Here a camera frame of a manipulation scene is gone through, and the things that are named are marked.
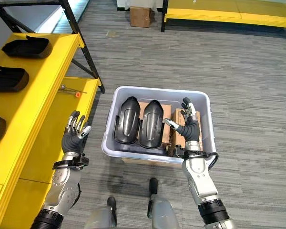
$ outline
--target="yellow table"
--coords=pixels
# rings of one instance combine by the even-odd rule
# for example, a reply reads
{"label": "yellow table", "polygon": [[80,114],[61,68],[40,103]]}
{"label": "yellow table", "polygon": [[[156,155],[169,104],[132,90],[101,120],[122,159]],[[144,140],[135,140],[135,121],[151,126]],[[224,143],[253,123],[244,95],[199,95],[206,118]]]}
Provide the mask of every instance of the yellow table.
{"label": "yellow table", "polygon": [[168,19],[222,21],[286,27],[286,4],[260,0],[164,0],[161,31]]}
{"label": "yellow table", "polygon": [[[62,136],[62,134],[56,137],[52,135],[54,133],[52,127],[60,128],[62,121],[65,122],[75,109],[89,114],[100,85],[99,79],[68,78],[64,79],[67,87],[87,93],[82,94],[80,98],[72,94],[57,93],[77,48],[83,46],[80,36],[78,34],[15,33],[7,42],[24,39],[26,35],[49,39],[53,50],[50,56],[38,60],[11,58],[0,50],[0,66],[24,68],[30,77],[28,85],[22,91],[0,93],[0,117],[7,122],[6,133],[0,140],[0,226],[6,209],[10,209],[9,201],[15,187],[23,187],[20,176],[32,181],[51,183],[52,164],[61,156],[58,145],[61,143]],[[45,156],[42,154],[45,149],[50,157],[36,157],[39,153]],[[46,171],[43,177],[38,174],[41,171],[38,167],[41,162],[45,166],[42,170]],[[43,201],[43,197],[39,197],[37,201],[39,205],[35,206],[37,208],[40,208],[40,203]]]}

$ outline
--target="robotic hand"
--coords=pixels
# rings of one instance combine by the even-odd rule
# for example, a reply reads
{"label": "robotic hand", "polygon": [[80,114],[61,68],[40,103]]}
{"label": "robotic hand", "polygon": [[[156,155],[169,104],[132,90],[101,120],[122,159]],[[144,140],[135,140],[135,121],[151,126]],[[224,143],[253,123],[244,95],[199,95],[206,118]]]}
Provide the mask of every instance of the robotic hand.
{"label": "robotic hand", "polygon": [[[196,110],[189,98],[184,98],[181,111],[185,126],[178,125],[170,119],[164,122],[185,138],[185,148],[176,146],[176,154],[184,159],[182,170],[189,182],[189,189],[204,220],[205,229],[235,229],[236,225],[229,215],[218,195],[218,191],[209,175],[209,169],[217,161],[217,153],[202,152],[199,146],[199,123]],[[208,167],[205,159],[215,156]]]}
{"label": "robotic hand", "polygon": [[80,153],[80,146],[91,131],[91,126],[85,123],[81,130],[85,116],[81,116],[77,122],[79,116],[79,111],[73,111],[68,119],[61,141],[64,152],[62,160],[53,165],[55,173],[52,177],[52,186],[31,229],[58,229],[65,214],[80,197],[81,170],[89,163],[85,154]]}

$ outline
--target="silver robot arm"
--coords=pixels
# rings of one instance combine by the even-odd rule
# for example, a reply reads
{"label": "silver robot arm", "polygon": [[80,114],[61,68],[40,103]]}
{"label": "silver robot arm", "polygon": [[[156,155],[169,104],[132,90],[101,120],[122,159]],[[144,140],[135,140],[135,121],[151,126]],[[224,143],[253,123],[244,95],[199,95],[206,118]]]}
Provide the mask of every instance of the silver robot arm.
{"label": "silver robot arm", "polygon": [[[182,111],[182,115],[185,119],[185,126],[178,125],[170,119],[164,119],[164,122],[185,138],[185,148],[176,146],[175,153],[184,159],[182,170],[188,178],[189,189],[204,220],[204,228],[236,229],[236,225],[230,219],[209,175],[209,169],[217,161],[218,154],[201,151],[199,146],[199,123],[194,105],[188,98],[184,98],[183,101],[184,111]],[[214,155],[214,162],[211,163],[211,166],[208,166],[205,159]]]}
{"label": "silver robot arm", "polygon": [[91,126],[85,123],[81,130],[85,116],[77,122],[79,115],[80,112],[73,111],[68,119],[61,142],[64,155],[53,165],[52,186],[31,229],[60,228],[64,216],[80,197],[81,170],[89,163],[89,159],[80,153],[80,145]]}

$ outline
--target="gray carpet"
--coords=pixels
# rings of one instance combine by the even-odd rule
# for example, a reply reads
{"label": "gray carpet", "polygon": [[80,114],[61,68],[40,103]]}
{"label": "gray carpet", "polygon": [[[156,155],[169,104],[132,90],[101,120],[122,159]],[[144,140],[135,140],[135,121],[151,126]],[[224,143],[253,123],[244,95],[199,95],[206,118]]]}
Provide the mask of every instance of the gray carpet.
{"label": "gray carpet", "polygon": [[[113,92],[132,85],[207,93],[220,154],[210,174],[230,216],[240,229],[286,229],[286,29],[201,23],[160,33],[160,14],[150,28],[131,27],[128,15],[113,0],[92,0],[80,22],[106,93],[97,94],[91,113],[82,195],[62,228],[83,228],[110,195],[120,227],[151,228],[152,176],[180,226],[203,228],[181,170],[124,164],[102,152]],[[77,58],[84,63],[80,52]],[[74,65],[69,75],[87,76]]]}

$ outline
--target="black cable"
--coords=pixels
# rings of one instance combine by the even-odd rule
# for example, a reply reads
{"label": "black cable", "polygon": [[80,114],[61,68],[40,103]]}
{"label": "black cable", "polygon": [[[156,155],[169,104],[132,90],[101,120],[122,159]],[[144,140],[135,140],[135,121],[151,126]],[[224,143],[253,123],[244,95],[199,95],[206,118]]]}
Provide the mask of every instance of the black cable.
{"label": "black cable", "polygon": [[213,155],[215,155],[215,159],[209,165],[209,170],[215,165],[215,163],[218,161],[218,158],[219,158],[218,153],[216,153],[216,152],[209,153],[209,156],[213,156]]}
{"label": "black cable", "polygon": [[71,206],[71,208],[77,203],[77,201],[79,200],[80,196],[81,196],[81,186],[80,186],[80,183],[77,183],[77,187],[78,187],[78,196],[77,198],[75,199],[73,205]]}

